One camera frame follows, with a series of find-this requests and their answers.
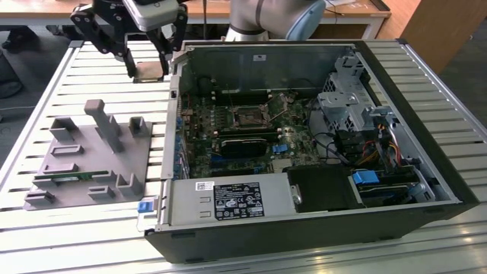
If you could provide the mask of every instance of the white sticker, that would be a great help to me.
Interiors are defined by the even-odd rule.
[[[196,191],[199,190],[212,190],[215,182],[196,182]]]
[[[253,61],[265,61],[265,60],[267,60],[267,55],[263,54],[253,55]]]

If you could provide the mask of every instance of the blue tab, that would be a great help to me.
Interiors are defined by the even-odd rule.
[[[139,213],[149,213],[153,211],[153,202],[140,201],[137,206]]]
[[[281,144],[279,146],[272,146],[272,153],[281,153],[288,150],[288,144]]]
[[[279,146],[279,152],[284,152],[284,151],[287,151],[288,150],[288,144],[281,144],[280,146]]]
[[[373,170],[360,170],[351,176],[355,184],[376,184],[379,178]]]

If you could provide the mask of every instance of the power supply label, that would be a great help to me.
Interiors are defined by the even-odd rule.
[[[219,221],[264,216],[259,183],[213,186],[215,218]]]

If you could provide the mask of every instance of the metal workbench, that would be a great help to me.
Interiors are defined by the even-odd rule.
[[[409,46],[368,41],[480,205],[399,240],[172,265],[137,231],[137,203],[24,211],[53,118],[84,115],[87,99],[103,99],[119,122],[144,116],[155,123],[145,195],[159,193],[169,83],[132,84],[125,67],[85,43],[61,60],[34,112],[0,170],[0,273],[471,273],[487,271],[487,131]],[[136,62],[157,61],[148,42],[131,43]],[[377,97],[385,99],[379,90]]]

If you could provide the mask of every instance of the motherboard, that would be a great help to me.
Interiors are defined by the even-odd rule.
[[[319,163],[307,126],[309,102],[292,91],[188,95],[181,116],[189,177],[280,173]]]

